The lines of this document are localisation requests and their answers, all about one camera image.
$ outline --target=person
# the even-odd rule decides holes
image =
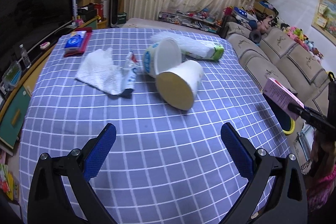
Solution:
[[[321,164],[314,177],[304,177],[310,213],[326,204],[336,185],[336,142],[327,141],[325,135],[316,130],[310,154],[312,162],[319,160],[319,147],[325,152]]]

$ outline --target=pink clothing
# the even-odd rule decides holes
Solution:
[[[307,199],[309,212],[321,208],[327,202],[328,197],[333,190],[335,179],[336,165],[330,175],[320,178],[313,187],[308,189]]]

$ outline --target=paper cup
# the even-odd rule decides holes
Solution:
[[[182,63],[180,47],[171,38],[163,39],[151,45],[142,58],[143,67],[151,77]]]
[[[194,104],[202,76],[202,66],[196,61],[188,60],[157,75],[155,83],[158,92],[168,104],[189,110]]]

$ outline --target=white plastic bottle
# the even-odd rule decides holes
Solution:
[[[27,53],[26,49],[23,47],[22,44],[20,45],[20,50],[21,50],[21,56],[22,56],[23,63],[25,64],[25,67],[27,69],[29,69],[32,64],[31,64],[30,59],[28,57],[28,53]]]

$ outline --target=pink box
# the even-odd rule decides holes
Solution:
[[[298,119],[299,115],[289,111],[288,104],[293,103],[295,105],[305,107],[304,104],[294,96],[294,94],[292,94],[288,89],[286,89],[274,78],[268,78],[264,88],[262,89],[262,93],[270,98],[294,121]]]

